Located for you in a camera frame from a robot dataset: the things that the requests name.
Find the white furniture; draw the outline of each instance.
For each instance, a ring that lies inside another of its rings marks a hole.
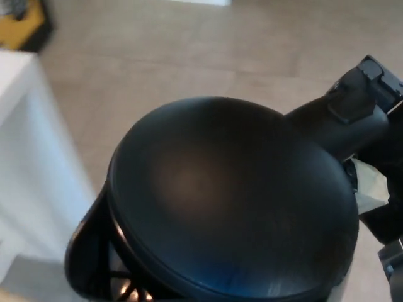
[[[38,59],[0,50],[0,282],[16,254],[62,262],[94,197]]]

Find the electric kettle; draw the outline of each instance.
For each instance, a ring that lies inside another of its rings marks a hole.
[[[150,112],[72,236],[71,286],[100,301],[340,301],[360,218],[343,164],[388,132],[395,80],[368,56],[287,115],[222,97]]]

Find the beige floor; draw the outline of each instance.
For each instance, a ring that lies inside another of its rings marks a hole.
[[[121,137],[161,104],[223,95],[285,113],[368,53],[403,77],[401,0],[53,2],[59,29],[42,63],[97,190]]]

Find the kettle lid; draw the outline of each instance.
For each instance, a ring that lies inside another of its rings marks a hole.
[[[341,164],[263,106],[160,107],[121,141],[108,181],[121,235],[179,293],[321,295],[351,264],[358,210]]]

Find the yellow object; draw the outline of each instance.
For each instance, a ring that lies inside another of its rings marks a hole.
[[[39,0],[28,0],[28,12],[21,21],[0,16],[0,47],[19,49],[44,21]]]

